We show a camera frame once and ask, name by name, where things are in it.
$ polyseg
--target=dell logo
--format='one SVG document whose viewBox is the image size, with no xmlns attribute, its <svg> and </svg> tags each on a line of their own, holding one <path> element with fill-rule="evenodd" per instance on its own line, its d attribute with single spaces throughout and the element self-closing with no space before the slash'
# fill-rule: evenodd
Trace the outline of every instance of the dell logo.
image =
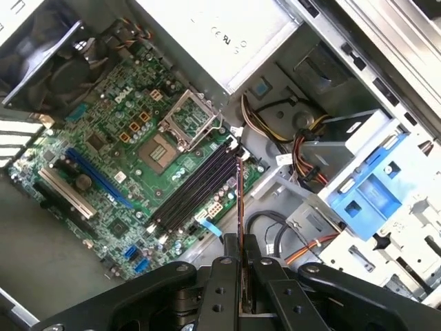
<svg viewBox="0 0 441 331">
<path fill-rule="evenodd" d="M 129 95 L 129 93 L 131 93 L 131 91 L 133 91 L 133 88 L 124 88 L 124 90 L 115 98 L 115 102 L 116 103 L 121 103 L 123 102 L 124 98 Z"/>
</svg>

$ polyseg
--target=green circuit board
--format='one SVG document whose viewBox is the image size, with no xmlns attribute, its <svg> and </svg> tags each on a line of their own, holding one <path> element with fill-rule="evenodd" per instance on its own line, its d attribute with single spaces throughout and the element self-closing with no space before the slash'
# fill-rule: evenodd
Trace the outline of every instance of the green circuit board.
<svg viewBox="0 0 441 331">
<path fill-rule="evenodd" d="M 231 139 L 222 127 L 211 131 L 190 152 L 178 150 L 176 139 L 161 132 L 158 123 L 185 91 L 186 87 L 155 56 L 139 48 L 133 59 L 113 69 L 64 126 L 46 130 L 9 169 L 10 176 L 42 202 L 43 196 L 33 186 L 39 181 L 44 183 L 39 171 L 53 168 L 57 160 L 65 160 L 68 148 L 74 148 L 130 202 L 133 208 L 115 201 L 95 182 L 88 185 L 86 181 L 84 188 L 75 178 L 60 172 L 96 209 L 92 218 L 84 219 L 96 236 L 81 230 L 56 206 L 49 207 L 96 252 L 109 268 L 109 277 L 132 279 L 175 260 L 209 234 L 203 226 L 197 226 L 195 215 L 207 214 L 214 208 L 216 215 L 210 221 L 216 224 L 236 204 L 235 180 L 231 177 L 221 186 L 222 194 L 216 193 L 202 202 L 179 230 L 170 233 L 149 220 L 220 145 Z M 206 116 L 194 105 L 185 104 L 174 121 L 194 136 Z M 248 191 L 263 168 L 252 157 L 244 166 L 244 189 Z M 135 259 L 125 255 L 130 247 L 139 252 Z M 135 271 L 142 261 L 147 261 L 148 266 L 142 272 Z"/>
</svg>

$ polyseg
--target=blue pcie slot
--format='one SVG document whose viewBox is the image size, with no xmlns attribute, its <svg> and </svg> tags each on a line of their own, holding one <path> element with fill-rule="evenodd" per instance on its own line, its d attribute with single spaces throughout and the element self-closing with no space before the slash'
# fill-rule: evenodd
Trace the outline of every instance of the blue pcie slot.
<svg viewBox="0 0 441 331">
<path fill-rule="evenodd" d="M 141 262 L 138 263 L 138 265 L 135 267 L 135 272 L 137 274 L 145 271 L 145 269 L 147 269 L 147 267 L 149 266 L 150 262 L 147 259 L 142 259 Z"/>
<path fill-rule="evenodd" d="M 124 198 L 124 196 L 106 179 L 99 171 L 84 157 L 82 157 L 74 148 L 68 148 L 66 155 L 77 162 L 81 169 L 88 175 L 92 180 L 100 185 L 105 191 L 107 191 L 116 201 L 122 203 L 128 208 L 133 208 L 133 205 Z"/>
</svg>

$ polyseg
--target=motherboard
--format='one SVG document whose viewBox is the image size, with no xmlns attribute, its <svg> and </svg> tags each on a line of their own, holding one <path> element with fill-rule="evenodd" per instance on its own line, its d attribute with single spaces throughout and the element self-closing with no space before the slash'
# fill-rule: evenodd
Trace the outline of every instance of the motherboard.
<svg viewBox="0 0 441 331">
<path fill-rule="evenodd" d="M 265 171 L 145 47 L 126 58 L 63 125 L 44 131 L 9 172 L 107 268 L 133 279 L 179 258 Z"/>
</svg>

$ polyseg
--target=chipset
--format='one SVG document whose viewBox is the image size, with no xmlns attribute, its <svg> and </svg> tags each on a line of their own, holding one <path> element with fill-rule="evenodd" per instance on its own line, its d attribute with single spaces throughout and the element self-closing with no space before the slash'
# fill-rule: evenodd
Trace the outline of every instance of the chipset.
<svg viewBox="0 0 441 331">
<path fill-rule="evenodd" d="M 87 143 L 89 144 L 90 147 L 92 147 L 97 152 L 99 152 L 101 150 L 101 148 L 103 148 L 105 146 L 105 141 L 102 140 L 102 138 L 100 138 L 100 136 L 97 135 L 96 133 L 93 133 L 88 138 Z"/>
<path fill-rule="evenodd" d="M 113 222 L 111 222 L 108 229 L 110 233 L 112 233 L 117 239 L 120 239 L 129 231 L 129 227 L 120 219 L 115 219 Z"/>
<path fill-rule="evenodd" d="M 146 141 L 138 150 L 139 158 L 157 174 L 162 174 L 178 155 L 178 150 L 160 134 Z"/>
</svg>

